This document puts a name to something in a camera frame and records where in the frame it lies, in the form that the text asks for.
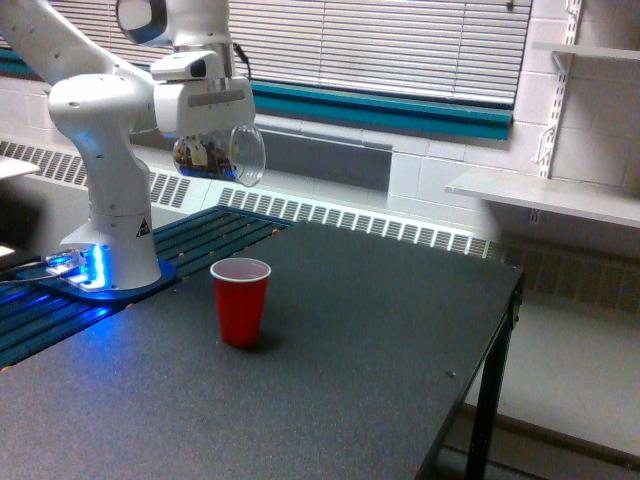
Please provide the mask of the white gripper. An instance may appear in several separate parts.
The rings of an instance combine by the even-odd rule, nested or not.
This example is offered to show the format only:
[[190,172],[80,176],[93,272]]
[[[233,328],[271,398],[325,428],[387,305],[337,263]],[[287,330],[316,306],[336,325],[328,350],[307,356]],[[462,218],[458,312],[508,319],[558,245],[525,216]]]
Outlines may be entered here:
[[251,86],[242,76],[160,83],[153,100],[157,128],[168,136],[232,130],[255,121]]

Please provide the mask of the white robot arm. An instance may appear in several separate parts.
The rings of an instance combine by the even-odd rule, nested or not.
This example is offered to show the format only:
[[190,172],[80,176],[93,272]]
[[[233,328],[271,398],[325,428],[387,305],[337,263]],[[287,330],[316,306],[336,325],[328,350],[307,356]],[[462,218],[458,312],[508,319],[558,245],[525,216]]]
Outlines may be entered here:
[[48,110],[86,170],[88,221],[67,236],[71,266],[54,275],[88,292],[144,288],[160,279],[150,171],[134,134],[174,140],[185,176],[256,185],[266,152],[249,80],[236,73],[225,1],[120,1],[132,42],[171,53],[141,69],[100,47],[47,1],[5,1],[1,34],[51,87]]

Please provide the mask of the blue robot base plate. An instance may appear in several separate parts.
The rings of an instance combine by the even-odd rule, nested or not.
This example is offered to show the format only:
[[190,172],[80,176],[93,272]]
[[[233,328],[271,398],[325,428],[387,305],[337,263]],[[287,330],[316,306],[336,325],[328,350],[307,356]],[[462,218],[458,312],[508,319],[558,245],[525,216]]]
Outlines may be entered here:
[[84,300],[94,304],[128,304],[143,300],[176,282],[176,268],[165,260],[159,259],[158,262],[161,271],[160,279],[150,285],[136,289],[85,292],[62,279],[38,280],[36,284],[49,292],[54,292],[70,299]]

